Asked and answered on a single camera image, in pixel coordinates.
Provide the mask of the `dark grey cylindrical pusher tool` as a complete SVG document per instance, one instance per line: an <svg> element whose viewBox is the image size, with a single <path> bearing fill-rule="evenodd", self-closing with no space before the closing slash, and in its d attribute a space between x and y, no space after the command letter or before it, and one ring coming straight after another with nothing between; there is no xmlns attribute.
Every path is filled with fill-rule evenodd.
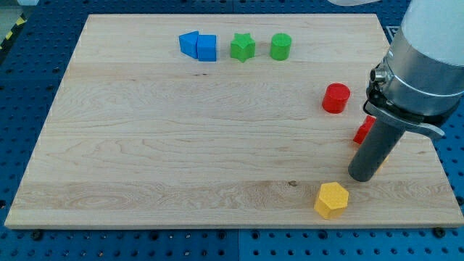
<svg viewBox="0 0 464 261"><path fill-rule="evenodd" d="M375 121L349 164L349 175L359 182L369 181L404 132L404 129L396 128L383 121Z"/></svg>

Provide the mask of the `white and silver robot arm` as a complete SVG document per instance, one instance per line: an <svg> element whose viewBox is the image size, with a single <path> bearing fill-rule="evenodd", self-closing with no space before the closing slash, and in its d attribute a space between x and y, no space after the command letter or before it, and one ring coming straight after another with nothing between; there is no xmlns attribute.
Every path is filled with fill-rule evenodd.
<svg viewBox="0 0 464 261"><path fill-rule="evenodd" d="M369 181L404 132L430 139L463 96L463 1L411 1L389 50L370 72L364 111L376 118L348 172Z"/></svg>

